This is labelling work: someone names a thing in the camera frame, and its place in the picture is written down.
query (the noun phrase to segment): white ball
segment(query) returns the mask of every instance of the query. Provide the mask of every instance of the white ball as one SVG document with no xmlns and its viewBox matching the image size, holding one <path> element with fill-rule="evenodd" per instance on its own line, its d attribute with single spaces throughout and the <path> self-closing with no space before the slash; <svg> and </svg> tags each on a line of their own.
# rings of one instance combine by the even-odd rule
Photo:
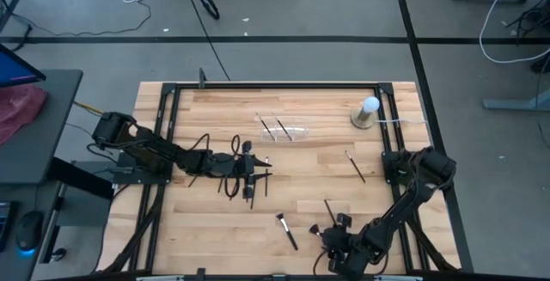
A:
<svg viewBox="0 0 550 281">
<path fill-rule="evenodd" d="M 378 110 L 379 107 L 380 101 L 374 96 L 367 97 L 363 102 L 363 110 L 366 113 L 373 113 Z"/>
</svg>

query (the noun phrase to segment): pink cloth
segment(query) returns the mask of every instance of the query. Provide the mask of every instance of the pink cloth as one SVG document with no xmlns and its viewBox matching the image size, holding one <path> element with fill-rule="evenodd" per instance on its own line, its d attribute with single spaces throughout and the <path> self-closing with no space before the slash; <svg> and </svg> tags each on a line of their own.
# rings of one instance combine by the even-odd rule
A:
<svg viewBox="0 0 550 281">
<path fill-rule="evenodd" d="M 0 88 L 0 145 L 34 121 L 46 97 L 47 92 L 33 84 Z"/>
</svg>

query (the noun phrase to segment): brush handle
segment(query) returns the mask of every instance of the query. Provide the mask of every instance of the brush handle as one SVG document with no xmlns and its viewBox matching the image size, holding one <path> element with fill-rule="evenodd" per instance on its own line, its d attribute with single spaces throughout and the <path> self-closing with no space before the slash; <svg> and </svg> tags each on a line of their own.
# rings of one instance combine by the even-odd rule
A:
<svg viewBox="0 0 550 281">
<path fill-rule="evenodd" d="M 290 242 L 292 242 L 292 247 L 294 247 L 294 249 L 298 251 L 298 245 L 296 244 L 296 241 L 294 240 L 292 233 L 290 231 L 287 231 L 286 235 L 289 236 Z"/>
</svg>

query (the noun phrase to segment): black desk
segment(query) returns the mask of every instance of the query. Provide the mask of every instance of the black desk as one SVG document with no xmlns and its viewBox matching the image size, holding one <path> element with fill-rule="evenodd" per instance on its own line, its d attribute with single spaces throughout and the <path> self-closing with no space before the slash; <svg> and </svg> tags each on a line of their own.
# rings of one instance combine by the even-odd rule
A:
<svg viewBox="0 0 550 281">
<path fill-rule="evenodd" d="M 79 70 L 43 70 L 43 73 L 47 79 L 36 84 L 48 92 L 48 97 L 39 116 L 0 146 L 0 200 L 18 204 L 17 223 L 23 214 L 34 209 L 36 199 L 37 210 L 44 213 L 45 234 L 62 183 L 44 179 L 83 73 Z M 29 280 L 43 241 L 32 256 L 23 257 L 16 249 L 12 228 L 6 248 L 0 253 L 0 272 L 5 273 L 4 277 L 10 281 Z"/>
</svg>

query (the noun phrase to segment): computer mouse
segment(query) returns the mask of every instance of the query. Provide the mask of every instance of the computer mouse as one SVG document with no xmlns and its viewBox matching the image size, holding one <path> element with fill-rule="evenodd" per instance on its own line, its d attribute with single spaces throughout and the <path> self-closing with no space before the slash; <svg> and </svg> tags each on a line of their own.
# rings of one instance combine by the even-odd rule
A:
<svg viewBox="0 0 550 281">
<path fill-rule="evenodd" d="M 15 238 L 21 251 L 30 251 L 38 246 L 42 236 L 42 219 L 42 212 L 30 211 L 19 220 Z"/>
</svg>

